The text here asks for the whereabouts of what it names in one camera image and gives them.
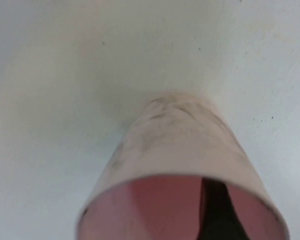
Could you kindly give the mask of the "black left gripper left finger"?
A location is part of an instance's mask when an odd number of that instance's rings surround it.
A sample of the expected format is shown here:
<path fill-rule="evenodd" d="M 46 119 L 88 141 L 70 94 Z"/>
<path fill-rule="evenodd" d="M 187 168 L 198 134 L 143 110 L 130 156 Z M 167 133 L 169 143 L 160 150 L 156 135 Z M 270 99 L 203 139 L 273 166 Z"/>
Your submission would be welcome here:
<path fill-rule="evenodd" d="M 235 212 L 226 185 L 217 180 L 202 179 L 199 205 L 200 240 L 248 240 Z"/>

